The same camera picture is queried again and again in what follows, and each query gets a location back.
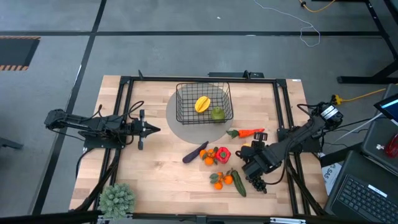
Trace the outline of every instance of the orange carrot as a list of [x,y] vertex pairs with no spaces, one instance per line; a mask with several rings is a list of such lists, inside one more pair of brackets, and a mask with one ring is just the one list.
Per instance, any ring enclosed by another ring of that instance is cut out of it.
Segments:
[[251,129],[251,130],[232,130],[232,131],[227,131],[227,134],[229,134],[232,138],[235,138],[236,136],[239,136],[239,138],[245,138],[248,136],[252,136],[256,132],[263,132],[265,129]]

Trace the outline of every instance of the potted plant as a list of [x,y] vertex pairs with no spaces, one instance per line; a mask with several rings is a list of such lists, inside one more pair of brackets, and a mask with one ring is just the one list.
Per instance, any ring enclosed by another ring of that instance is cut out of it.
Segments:
[[99,209],[104,218],[124,218],[127,213],[134,211],[136,196],[128,184],[114,184],[105,187],[99,196]]

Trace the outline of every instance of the white cable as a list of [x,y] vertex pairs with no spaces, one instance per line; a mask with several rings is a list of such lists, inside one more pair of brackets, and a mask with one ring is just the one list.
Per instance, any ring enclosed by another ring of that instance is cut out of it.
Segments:
[[[253,0],[253,1],[254,1],[257,5],[259,5],[260,7],[262,7],[263,9],[270,9],[270,10],[279,12],[279,13],[281,13],[281,14],[283,14],[283,15],[287,15],[287,16],[293,17],[293,18],[295,18],[295,19],[298,19],[298,20],[300,20],[300,21],[302,21],[302,22],[304,22],[304,23],[310,25],[309,27],[302,27],[302,28],[300,29],[300,40],[301,40],[302,42],[304,42],[304,44],[307,45],[308,47],[314,47],[314,46],[316,46],[316,45],[318,45],[318,44],[321,43],[321,33],[319,33],[319,31],[316,30],[316,28],[315,28],[311,23],[309,23],[309,22],[307,22],[307,21],[304,21],[304,20],[302,20],[302,19],[300,19],[300,18],[298,18],[298,17],[295,17],[295,16],[293,16],[293,15],[290,15],[289,13],[281,12],[281,11],[279,11],[279,10],[277,10],[277,9],[274,9],[274,8],[271,8],[271,7],[264,7],[264,6],[262,6],[260,3],[258,3],[256,0]],[[309,45],[305,40],[303,40],[303,30],[304,30],[304,29],[314,29],[315,32],[318,33],[318,43],[313,44],[313,45]]]
[[344,138],[345,136],[351,134],[352,132],[358,130],[359,128],[362,128],[363,126],[369,124],[370,122],[374,121],[376,118],[380,117],[380,115],[382,115],[382,113],[379,113],[378,115],[376,115],[374,118],[370,119],[369,121],[365,122],[364,124],[360,125],[359,127],[355,128],[354,130],[351,130],[350,132],[342,135],[342,137],[338,138],[336,141],[332,142],[332,144],[336,143],[337,141],[339,141],[340,139]]

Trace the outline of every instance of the wooden table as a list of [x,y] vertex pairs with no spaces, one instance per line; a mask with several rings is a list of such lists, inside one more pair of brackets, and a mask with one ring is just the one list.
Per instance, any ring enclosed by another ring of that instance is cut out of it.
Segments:
[[[102,104],[102,115],[112,114],[118,92],[120,76],[104,76],[99,91],[96,108]],[[289,188],[286,175],[277,185],[268,185],[268,194],[256,192],[244,179],[241,169],[244,162],[234,155],[242,144],[250,143],[252,138],[231,139],[224,135],[208,145],[225,146],[233,154],[227,164],[206,166],[196,158],[189,164],[182,163],[182,158],[198,145],[179,139],[170,130],[166,121],[166,106],[175,92],[178,82],[134,82],[131,105],[139,100],[145,104],[148,123],[161,128],[144,140],[144,150],[139,151],[137,141],[122,150],[117,183],[127,183],[137,195],[136,213],[164,214],[207,214],[207,215],[280,215],[291,216]],[[300,80],[287,80],[291,105],[305,103]],[[230,83],[234,106],[234,120],[231,129],[265,128],[268,133],[267,143],[277,141],[278,120],[276,115],[274,92],[271,84]],[[287,117],[280,90],[285,125]],[[296,106],[292,107],[295,125],[307,122],[308,116]],[[94,149],[81,161],[70,208],[76,208],[88,196],[98,182],[104,149]],[[302,166],[305,183],[318,203],[327,200],[325,184],[319,161],[309,153],[302,153]],[[235,186],[225,185],[222,190],[215,190],[209,176],[214,172],[226,172],[230,168],[239,171],[248,193],[244,198],[238,194]],[[263,179],[276,181],[282,167]],[[295,186],[298,208],[302,212],[302,200],[299,188]]]

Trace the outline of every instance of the toy vegetable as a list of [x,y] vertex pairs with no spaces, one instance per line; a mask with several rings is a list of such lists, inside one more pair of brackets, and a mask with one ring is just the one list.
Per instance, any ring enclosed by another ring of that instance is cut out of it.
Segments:
[[231,175],[233,177],[236,190],[238,190],[239,194],[241,194],[243,197],[246,197],[246,189],[244,188],[239,173],[236,170],[231,169]]
[[223,109],[219,108],[218,106],[211,111],[211,118],[213,120],[223,120],[225,119],[225,113]]
[[182,158],[182,162],[183,163],[191,162],[194,158],[199,156],[200,151],[206,149],[206,146],[207,146],[208,143],[209,143],[209,141],[203,143],[201,146],[199,146],[199,148],[195,149],[193,152],[191,152],[188,155],[186,155],[184,158]]
[[245,138],[248,136],[252,136],[256,132],[263,132],[265,129],[252,129],[252,130],[232,130],[232,131],[227,131],[226,133],[229,134],[232,138],[235,138],[236,136],[239,136],[239,138]]
[[195,110],[198,113],[203,113],[210,106],[210,99],[207,96],[200,97],[195,103]]
[[216,153],[216,159],[218,159],[222,164],[227,163],[230,156],[231,153],[226,147],[220,147]]
[[233,178],[230,175],[231,171],[229,170],[226,175],[222,172],[218,172],[217,174],[210,175],[210,183],[214,184],[214,188],[216,190],[221,190],[223,188],[223,181],[225,184],[232,184]]
[[216,157],[216,153],[218,151],[218,147],[214,147],[214,149],[202,150],[200,151],[200,157],[205,161],[205,164],[208,166],[213,165],[215,163],[217,165],[217,160],[214,159]]

